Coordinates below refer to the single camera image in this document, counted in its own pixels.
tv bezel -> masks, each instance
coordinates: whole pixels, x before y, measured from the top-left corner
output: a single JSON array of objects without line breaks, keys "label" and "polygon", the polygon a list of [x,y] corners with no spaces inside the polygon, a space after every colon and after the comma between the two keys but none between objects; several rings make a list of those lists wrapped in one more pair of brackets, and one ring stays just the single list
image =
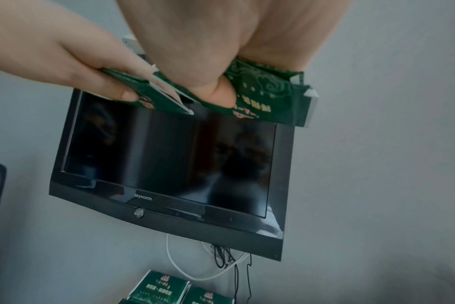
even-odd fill
[{"label": "tv bezel", "polygon": [[[257,230],[260,226],[259,221],[263,219],[250,214],[140,189],[136,189],[135,193],[148,196],[152,200],[133,197],[127,203],[120,202],[106,197],[105,193],[97,189],[123,187],[125,190],[129,188],[132,191],[133,188],[100,180],[95,181],[96,187],[93,189],[80,188],[80,185],[88,185],[93,181],[84,176],[65,172],[63,168],[80,104],[85,94],[91,96],[80,90],[73,91],[50,179],[50,195],[145,228],[281,260],[294,127],[277,124],[275,129],[267,203],[280,233],[273,236]],[[142,210],[142,217],[139,217],[138,209]]]}]

television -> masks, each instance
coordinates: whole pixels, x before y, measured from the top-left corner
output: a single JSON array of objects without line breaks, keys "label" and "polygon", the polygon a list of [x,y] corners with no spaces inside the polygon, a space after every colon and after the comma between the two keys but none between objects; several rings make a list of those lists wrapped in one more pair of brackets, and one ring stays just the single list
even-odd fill
[{"label": "television", "polygon": [[149,229],[281,260],[294,127],[183,101],[194,115],[74,90],[49,194]]}]

person's left hand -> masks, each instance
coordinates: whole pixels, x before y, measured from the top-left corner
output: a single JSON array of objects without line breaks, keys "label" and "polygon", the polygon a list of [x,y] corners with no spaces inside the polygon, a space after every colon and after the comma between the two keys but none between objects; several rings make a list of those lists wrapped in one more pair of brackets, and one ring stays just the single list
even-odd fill
[{"label": "person's left hand", "polygon": [[132,89],[101,68],[151,81],[154,72],[109,32],[58,5],[0,0],[0,70],[111,99],[138,100]]}]

wall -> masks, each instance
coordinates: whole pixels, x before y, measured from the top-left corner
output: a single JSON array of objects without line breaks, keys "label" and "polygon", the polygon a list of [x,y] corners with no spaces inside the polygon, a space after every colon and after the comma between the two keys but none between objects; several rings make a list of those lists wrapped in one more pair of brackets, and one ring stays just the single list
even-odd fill
[{"label": "wall", "polygon": [[[112,2],[62,2],[128,32]],[[296,131],[283,261],[253,259],[252,303],[455,303],[455,0],[358,0],[306,72],[321,100]],[[0,304],[116,303],[147,269],[176,273],[163,233],[48,196],[70,93],[0,73]],[[217,271],[199,243],[172,248]]]}]

person's right hand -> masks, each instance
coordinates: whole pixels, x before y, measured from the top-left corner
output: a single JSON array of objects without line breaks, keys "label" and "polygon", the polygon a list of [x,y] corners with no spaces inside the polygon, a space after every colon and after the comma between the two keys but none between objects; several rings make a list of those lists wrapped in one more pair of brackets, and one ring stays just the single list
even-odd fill
[{"label": "person's right hand", "polygon": [[242,57],[302,71],[352,0],[117,0],[147,57],[173,82],[224,107]]},{"label": "person's right hand", "polygon": [[0,0],[0,70],[111,99],[138,99],[132,89],[100,68],[149,80],[154,72],[109,32],[58,5]]}]

